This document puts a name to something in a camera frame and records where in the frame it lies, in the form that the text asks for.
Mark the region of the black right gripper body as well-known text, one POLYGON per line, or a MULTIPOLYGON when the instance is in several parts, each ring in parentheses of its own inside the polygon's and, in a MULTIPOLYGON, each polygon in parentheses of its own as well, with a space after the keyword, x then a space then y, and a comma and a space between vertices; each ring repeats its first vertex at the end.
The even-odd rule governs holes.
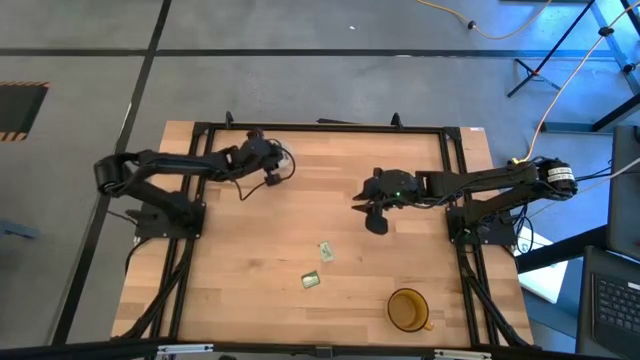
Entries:
POLYGON ((399 170, 374 169, 373 199, 385 205, 415 203, 420 199, 419 182, 410 173, 399 170))

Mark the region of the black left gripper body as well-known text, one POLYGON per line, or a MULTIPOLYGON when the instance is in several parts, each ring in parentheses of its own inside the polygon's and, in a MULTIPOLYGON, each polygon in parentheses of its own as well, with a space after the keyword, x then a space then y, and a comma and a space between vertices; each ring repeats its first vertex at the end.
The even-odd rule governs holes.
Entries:
POLYGON ((236 180, 259 170, 270 173, 279 167, 283 159, 280 147, 267 140, 262 130, 250 130, 246 136, 241 146, 222 150, 227 162, 225 174, 228 180, 236 180))

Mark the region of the amber glass cup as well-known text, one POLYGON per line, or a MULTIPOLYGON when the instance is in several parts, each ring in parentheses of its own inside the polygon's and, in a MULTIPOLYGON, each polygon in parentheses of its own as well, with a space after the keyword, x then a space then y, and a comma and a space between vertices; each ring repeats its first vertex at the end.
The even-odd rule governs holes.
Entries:
POLYGON ((387 317, 400 331, 415 333, 432 331, 430 309, 424 296, 411 288, 400 288, 394 291, 386 303, 387 317))

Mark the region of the black diagonal bar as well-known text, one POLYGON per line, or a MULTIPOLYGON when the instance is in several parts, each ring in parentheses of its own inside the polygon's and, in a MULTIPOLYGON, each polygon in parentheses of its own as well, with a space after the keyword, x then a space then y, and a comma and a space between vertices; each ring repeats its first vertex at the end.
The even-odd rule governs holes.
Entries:
POLYGON ((581 257, 585 248, 593 246, 606 250, 607 226, 603 225, 581 234, 572 236, 551 245, 530 250, 516 257, 518 273, 526 273, 581 257))

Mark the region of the white paper sheet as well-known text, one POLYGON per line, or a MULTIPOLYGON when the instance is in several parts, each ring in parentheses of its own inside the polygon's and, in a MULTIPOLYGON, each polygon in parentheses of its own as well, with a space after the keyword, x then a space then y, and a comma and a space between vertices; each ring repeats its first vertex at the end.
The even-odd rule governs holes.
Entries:
MULTIPOLYGON (((553 242, 524 226, 518 233, 518 242, 512 253, 524 255, 553 242)), ((550 266, 522 273, 518 276, 522 288, 534 293, 551 304, 556 304, 568 262, 563 261, 550 266)))

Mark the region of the grey case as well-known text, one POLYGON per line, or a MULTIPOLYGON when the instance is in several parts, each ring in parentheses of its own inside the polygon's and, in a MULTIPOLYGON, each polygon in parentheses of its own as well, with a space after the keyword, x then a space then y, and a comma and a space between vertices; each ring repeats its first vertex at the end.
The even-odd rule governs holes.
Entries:
POLYGON ((640 261, 640 127, 614 131, 612 172, 638 162, 610 180, 608 247, 640 261))

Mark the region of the black tripod stand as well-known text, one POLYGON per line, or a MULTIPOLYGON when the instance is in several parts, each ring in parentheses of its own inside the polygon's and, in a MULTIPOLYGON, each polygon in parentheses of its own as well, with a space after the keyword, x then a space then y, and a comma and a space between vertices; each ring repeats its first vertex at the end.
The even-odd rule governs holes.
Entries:
MULTIPOLYGON (((566 40, 568 35, 578 24, 578 22, 586 15, 588 10, 591 11, 600 28, 608 25, 601 9, 596 4, 596 1, 597 0, 589 0, 586 3, 585 8, 571 23, 569 28, 556 42, 552 49, 546 54, 546 56, 536 68, 531 68, 519 58, 514 59, 517 66, 526 71, 526 77, 507 93, 508 98, 513 97, 522 87, 530 82, 533 82, 534 80, 542 81, 543 83, 546 83, 557 91, 561 90, 561 86, 542 76, 541 70, 551 59, 551 57, 558 53, 559 46, 566 40)), ((629 116, 640 110, 640 59, 632 61, 620 47, 613 33, 609 33, 606 37, 604 37, 604 41, 609 48, 607 57, 612 57, 616 61, 633 95, 621 105, 617 106, 608 114, 604 115, 601 119, 593 123, 545 120, 540 127, 541 132, 606 134, 612 132, 615 126, 619 125, 629 116)))

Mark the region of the black hazard-striped hatch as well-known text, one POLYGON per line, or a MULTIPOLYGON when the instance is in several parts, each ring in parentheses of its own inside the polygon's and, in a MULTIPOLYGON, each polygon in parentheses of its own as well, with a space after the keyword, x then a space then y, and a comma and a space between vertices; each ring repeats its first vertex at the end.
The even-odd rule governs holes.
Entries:
POLYGON ((0 82, 0 142, 27 138, 48 90, 48 82, 0 82))

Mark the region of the black crossbar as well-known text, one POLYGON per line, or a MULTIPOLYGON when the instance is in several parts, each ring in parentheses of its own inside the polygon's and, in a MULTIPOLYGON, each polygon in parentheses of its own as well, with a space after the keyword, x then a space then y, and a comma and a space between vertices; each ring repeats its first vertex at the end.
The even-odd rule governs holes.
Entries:
POLYGON ((546 351, 532 346, 506 347, 481 344, 459 348, 445 346, 392 347, 230 342, 193 343, 178 342, 171 338, 116 339, 101 342, 0 349, 0 360, 132 360, 156 355, 213 352, 308 355, 321 359, 330 359, 336 356, 403 356, 457 360, 619 360, 600 355, 591 356, 546 351))

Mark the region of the dark laptop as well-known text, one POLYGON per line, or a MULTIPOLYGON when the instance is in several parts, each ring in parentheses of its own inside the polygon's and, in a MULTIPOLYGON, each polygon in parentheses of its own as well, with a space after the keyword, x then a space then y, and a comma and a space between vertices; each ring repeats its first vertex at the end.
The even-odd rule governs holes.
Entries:
POLYGON ((640 360, 640 263, 585 248, 576 352, 640 360))

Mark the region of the grey-blue object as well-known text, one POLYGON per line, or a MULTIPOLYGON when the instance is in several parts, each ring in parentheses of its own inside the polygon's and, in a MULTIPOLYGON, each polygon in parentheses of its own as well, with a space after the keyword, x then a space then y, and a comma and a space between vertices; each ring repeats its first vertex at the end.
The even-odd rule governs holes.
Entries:
POLYGON ((38 229, 27 227, 7 219, 0 219, 0 238, 15 235, 26 239, 35 239, 40 235, 38 229))

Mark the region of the black aluminium table frame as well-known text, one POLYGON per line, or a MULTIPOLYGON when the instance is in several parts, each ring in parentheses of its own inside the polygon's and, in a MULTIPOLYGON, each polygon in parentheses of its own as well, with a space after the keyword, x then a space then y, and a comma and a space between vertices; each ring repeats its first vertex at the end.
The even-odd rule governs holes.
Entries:
POLYGON ((485 132, 399 133, 279 124, 266 136, 285 141, 294 177, 262 187, 254 174, 208 184, 207 215, 186 282, 178 327, 182 341, 289 345, 445 346, 470 343, 462 282, 442 209, 402 209, 390 229, 365 229, 352 199, 373 169, 441 170, 464 158, 470 171, 492 165, 485 132), (334 260, 323 262, 328 242, 334 260), (304 289, 301 276, 321 283, 304 289), (387 317, 400 288, 428 302, 432 331, 405 333, 387 317))

